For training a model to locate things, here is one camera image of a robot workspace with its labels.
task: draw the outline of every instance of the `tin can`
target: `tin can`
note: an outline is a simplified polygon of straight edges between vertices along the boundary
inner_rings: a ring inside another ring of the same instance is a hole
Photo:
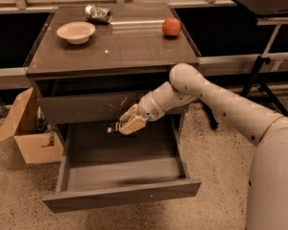
[[[87,5],[84,9],[84,14],[87,19],[100,23],[110,23],[112,19],[112,12],[110,9],[99,8],[95,5]]]

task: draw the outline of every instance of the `white bowl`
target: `white bowl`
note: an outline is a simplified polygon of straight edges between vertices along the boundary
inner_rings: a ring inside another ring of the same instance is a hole
[[[72,44],[83,44],[94,32],[95,27],[90,23],[73,22],[58,28],[57,35]]]

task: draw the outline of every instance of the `speckled floor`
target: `speckled floor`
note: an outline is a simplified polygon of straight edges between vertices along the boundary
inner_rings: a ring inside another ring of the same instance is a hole
[[[288,96],[279,95],[288,108]],[[0,144],[0,229],[244,229],[254,147],[217,119],[211,130],[192,103],[183,125],[184,159],[203,182],[196,197],[56,215],[41,200],[55,191],[59,163],[26,165],[10,138]]]

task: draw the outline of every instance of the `cardboard box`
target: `cardboard box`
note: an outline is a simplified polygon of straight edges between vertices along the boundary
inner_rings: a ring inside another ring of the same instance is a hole
[[[48,147],[51,133],[36,133],[37,108],[33,88],[20,93],[0,129],[0,142],[13,136],[27,164],[59,162],[63,146],[57,134],[54,146]]]

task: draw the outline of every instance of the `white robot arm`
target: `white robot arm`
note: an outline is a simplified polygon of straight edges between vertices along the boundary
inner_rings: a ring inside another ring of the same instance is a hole
[[[257,146],[252,161],[248,230],[288,230],[288,118],[206,80],[194,67],[178,64],[170,82],[145,95],[121,118],[130,134],[169,109],[200,99]]]

